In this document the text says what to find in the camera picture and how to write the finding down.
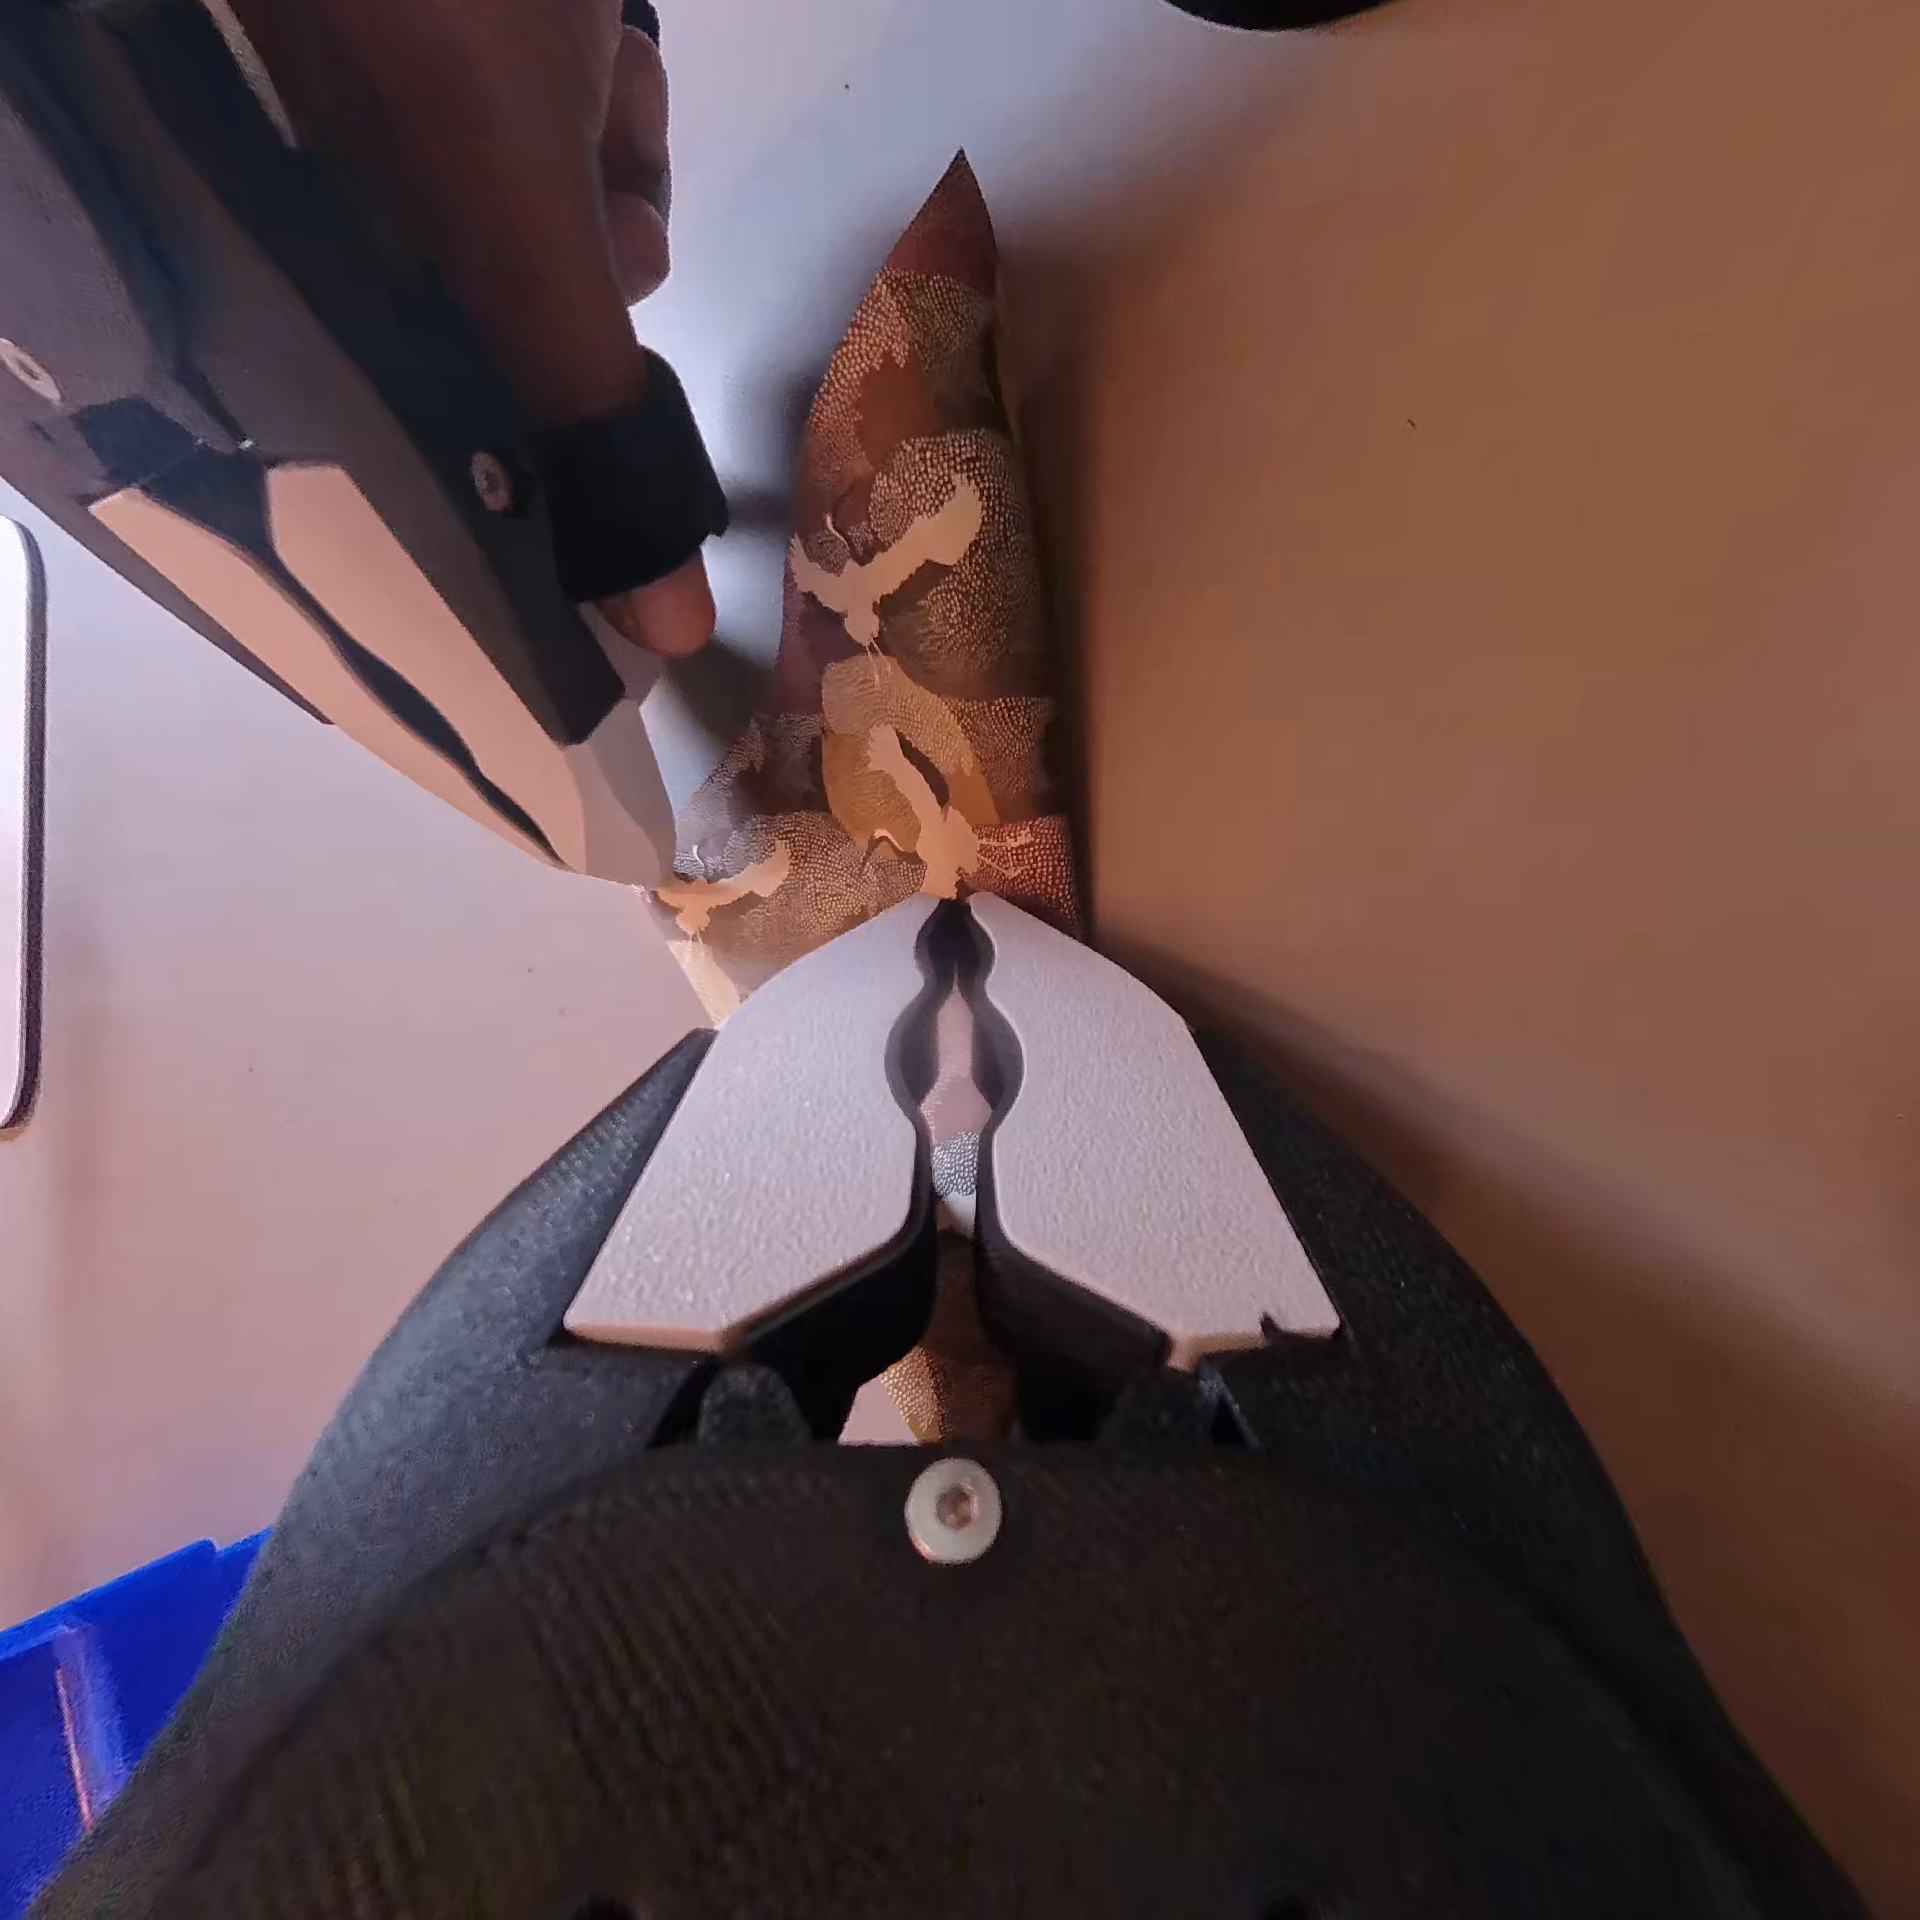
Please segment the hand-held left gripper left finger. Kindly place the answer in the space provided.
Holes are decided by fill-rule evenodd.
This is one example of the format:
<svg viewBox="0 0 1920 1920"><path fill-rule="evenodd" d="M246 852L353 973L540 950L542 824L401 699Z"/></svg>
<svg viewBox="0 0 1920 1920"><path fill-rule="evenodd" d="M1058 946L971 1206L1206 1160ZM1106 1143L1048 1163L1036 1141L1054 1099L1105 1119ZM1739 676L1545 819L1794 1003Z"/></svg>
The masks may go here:
<svg viewBox="0 0 1920 1920"><path fill-rule="evenodd" d="M924 1334L937 1242L912 1070L941 909L900 903L723 1021L564 1311L590 1343L754 1363L816 1436Z"/></svg>

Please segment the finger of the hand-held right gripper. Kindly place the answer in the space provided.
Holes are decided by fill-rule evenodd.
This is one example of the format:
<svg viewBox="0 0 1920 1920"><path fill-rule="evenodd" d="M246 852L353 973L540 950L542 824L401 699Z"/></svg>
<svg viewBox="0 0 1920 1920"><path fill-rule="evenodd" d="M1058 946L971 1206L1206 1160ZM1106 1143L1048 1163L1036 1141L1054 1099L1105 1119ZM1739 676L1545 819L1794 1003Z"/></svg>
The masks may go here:
<svg viewBox="0 0 1920 1920"><path fill-rule="evenodd" d="M515 637L492 608L458 610L337 464L267 469L276 559L320 610L448 724L482 800L531 828L562 869L651 886L670 855L670 805L641 704L586 643L586 719L542 719L489 643Z"/></svg>
<svg viewBox="0 0 1920 1920"><path fill-rule="evenodd" d="M422 741L355 676L349 658L331 637L342 630L276 559L269 526L269 554L258 557L243 546L240 534L210 530L187 510L164 504L150 490L123 486L97 501L90 514L202 613L256 646L261 660L334 727L465 816L538 850L538 829L508 824L506 810L478 795L453 748Z"/></svg>

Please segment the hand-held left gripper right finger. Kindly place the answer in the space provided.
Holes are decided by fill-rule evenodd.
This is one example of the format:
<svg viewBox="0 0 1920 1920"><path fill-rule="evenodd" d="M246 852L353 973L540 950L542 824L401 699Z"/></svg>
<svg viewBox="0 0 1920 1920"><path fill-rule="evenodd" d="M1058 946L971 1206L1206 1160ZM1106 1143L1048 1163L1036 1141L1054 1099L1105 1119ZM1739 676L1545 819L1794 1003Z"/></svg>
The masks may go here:
<svg viewBox="0 0 1920 1920"><path fill-rule="evenodd" d="M1138 1380L1258 1354L1345 1363L1328 1285L1188 1021L1003 898L968 911L992 1078L976 1301L1025 1432L1092 1436Z"/></svg>

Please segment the tan backed camouflage paper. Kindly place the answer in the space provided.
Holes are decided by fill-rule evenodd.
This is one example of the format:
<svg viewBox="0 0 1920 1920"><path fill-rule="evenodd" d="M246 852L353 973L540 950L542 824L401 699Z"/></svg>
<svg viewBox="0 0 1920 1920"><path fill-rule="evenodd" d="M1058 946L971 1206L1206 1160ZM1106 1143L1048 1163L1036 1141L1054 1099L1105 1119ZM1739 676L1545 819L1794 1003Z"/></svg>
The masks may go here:
<svg viewBox="0 0 1920 1920"><path fill-rule="evenodd" d="M772 680L678 805L674 878L649 898L710 1024L905 901L992 893L1088 930L1000 324L992 215L960 151L813 392Z"/></svg>

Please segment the blue plastic bin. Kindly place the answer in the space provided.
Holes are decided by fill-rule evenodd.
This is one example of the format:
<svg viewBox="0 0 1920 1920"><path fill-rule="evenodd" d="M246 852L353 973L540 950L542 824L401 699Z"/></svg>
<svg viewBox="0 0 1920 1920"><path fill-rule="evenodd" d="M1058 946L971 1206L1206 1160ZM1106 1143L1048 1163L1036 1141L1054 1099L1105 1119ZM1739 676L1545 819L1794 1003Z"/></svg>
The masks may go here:
<svg viewBox="0 0 1920 1920"><path fill-rule="evenodd" d="M193 1542L3 1634L3 1915L123 1790L202 1670L267 1534Z"/></svg>

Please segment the person's right hand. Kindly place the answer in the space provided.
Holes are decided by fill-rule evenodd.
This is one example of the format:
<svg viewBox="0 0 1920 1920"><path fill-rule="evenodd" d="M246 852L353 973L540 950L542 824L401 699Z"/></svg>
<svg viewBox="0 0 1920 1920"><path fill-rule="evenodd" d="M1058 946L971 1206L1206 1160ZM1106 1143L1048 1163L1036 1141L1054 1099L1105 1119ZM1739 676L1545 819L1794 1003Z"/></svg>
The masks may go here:
<svg viewBox="0 0 1920 1920"><path fill-rule="evenodd" d="M670 274L657 5L240 3L298 140L432 264L538 434L561 570L626 643L713 636L728 528L684 387L636 301Z"/></svg>

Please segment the white stand plate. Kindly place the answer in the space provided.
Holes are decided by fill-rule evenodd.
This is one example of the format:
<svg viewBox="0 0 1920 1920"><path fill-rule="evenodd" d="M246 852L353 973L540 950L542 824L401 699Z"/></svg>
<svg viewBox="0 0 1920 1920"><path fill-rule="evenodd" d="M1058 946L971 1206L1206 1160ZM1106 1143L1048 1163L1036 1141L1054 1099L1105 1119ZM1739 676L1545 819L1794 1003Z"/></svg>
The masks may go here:
<svg viewBox="0 0 1920 1920"><path fill-rule="evenodd" d="M3 519L3 1134L32 1117L43 1006L45 579Z"/></svg>

